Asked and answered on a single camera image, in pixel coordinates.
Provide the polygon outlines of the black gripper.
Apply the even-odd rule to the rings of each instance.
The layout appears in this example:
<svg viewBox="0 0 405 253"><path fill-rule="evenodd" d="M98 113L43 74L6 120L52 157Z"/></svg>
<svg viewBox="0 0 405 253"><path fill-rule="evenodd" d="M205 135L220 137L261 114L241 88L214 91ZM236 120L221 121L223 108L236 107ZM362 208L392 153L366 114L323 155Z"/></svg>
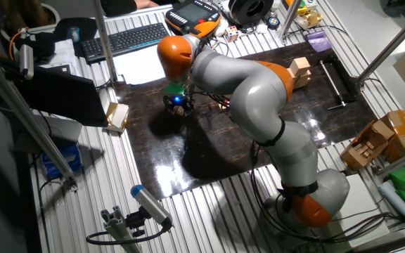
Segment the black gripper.
<svg viewBox="0 0 405 253"><path fill-rule="evenodd" d="M194 111L195 101L190 95L165 95L162 100L167 112L171 115L175 114L174 109L177 107L184 109L184 117L189 116Z"/></svg>

